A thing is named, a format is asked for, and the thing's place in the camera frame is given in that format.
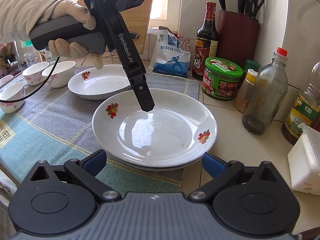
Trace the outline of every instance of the black scissors handle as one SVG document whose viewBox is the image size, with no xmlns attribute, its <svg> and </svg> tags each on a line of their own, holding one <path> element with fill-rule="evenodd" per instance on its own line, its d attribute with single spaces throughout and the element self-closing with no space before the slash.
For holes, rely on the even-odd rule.
<svg viewBox="0 0 320 240">
<path fill-rule="evenodd" d="M 260 8 L 262 7 L 264 0 L 261 0 L 261 2 L 258 4 L 259 0 L 254 0 L 254 18 L 257 16 L 258 11 L 260 10 Z"/>
</svg>

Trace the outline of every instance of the finger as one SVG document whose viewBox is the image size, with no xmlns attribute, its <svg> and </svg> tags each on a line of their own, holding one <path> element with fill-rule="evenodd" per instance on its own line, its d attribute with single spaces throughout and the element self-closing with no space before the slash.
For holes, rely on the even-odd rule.
<svg viewBox="0 0 320 240">
<path fill-rule="evenodd" d="M 93 65 L 96 67 L 96 69 L 100 70 L 103 67 L 103 60 L 102 60 L 103 54 L 97 54 L 97 53 L 91 53 L 91 58 Z"/>
<path fill-rule="evenodd" d="M 96 27 L 96 20 L 88 9 L 71 0 L 62 1 L 61 3 L 63 3 L 63 10 L 78 22 L 83 23 L 85 28 L 93 30 Z"/>
<path fill-rule="evenodd" d="M 77 42 L 72 42 L 69 48 L 70 48 L 70 55 L 72 58 L 82 58 L 82 57 L 86 57 L 89 54 L 86 48 Z"/>
<path fill-rule="evenodd" d="M 70 43 L 64 39 L 56 39 L 54 44 L 56 45 L 57 52 L 62 57 L 71 57 L 70 55 Z"/>
<path fill-rule="evenodd" d="M 61 57 L 59 52 L 57 51 L 56 45 L 54 43 L 54 40 L 49 41 L 49 50 L 55 57 Z"/>
</svg>

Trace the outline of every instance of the yellow cap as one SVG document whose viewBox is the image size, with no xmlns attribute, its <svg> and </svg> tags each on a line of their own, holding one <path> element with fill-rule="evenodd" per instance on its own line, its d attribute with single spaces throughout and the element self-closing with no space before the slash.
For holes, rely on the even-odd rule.
<svg viewBox="0 0 320 240">
<path fill-rule="evenodd" d="M 258 72 L 254 71 L 253 69 L 248 69 L 248 73 L 245 78 L 251 81 L 252 83 L 255 83 L 257 75 L 258 75 Z"/>
</svg>

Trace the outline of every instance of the teal fabric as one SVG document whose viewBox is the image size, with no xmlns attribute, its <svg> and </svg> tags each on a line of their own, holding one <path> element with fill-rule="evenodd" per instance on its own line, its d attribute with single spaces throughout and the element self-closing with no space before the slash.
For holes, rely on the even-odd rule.
<svg viewBox="0 0 320 240">
<path fill-rule="evenodd" d="M 25 82 L 23 77 L 13 83 Z M 147 74 L 151 88 L 174 90 L 198 98 L 199 83 L 180 77 Z M 25 85 L 26 93 L 35 87 Z M 37 160 L 61 165 L 71 158 L 83 159 L 100 149 L 91 120 L 102 101 L 80 98 L 68 87 L 52 89 L 45 85 L 25 101 L 18 111 L 5 114 L 4 121 L 14 132 L 12 139 L 0 149 L 0 162 L 22 182 Z M 172 192 L 180 188 L 184 169 L 174 171 L 144 171 L 132 168 L 108 154 L 107 165 L 97 178 L 121 194 L 126 191 Z"/>
</svg>

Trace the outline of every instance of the white plastic bag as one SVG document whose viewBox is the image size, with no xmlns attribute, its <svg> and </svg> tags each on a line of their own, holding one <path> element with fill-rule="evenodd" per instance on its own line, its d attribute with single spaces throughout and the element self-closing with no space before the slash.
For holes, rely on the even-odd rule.
<svg viewBox="0 0 320 240">
<path fill-rule="evenodd" d="M 158 31 L 158 39 L 149 68 L 154 72 L 187 78 L 190 51 L 180 48 L 180 41 L 167 30 Z"/>
</svg>

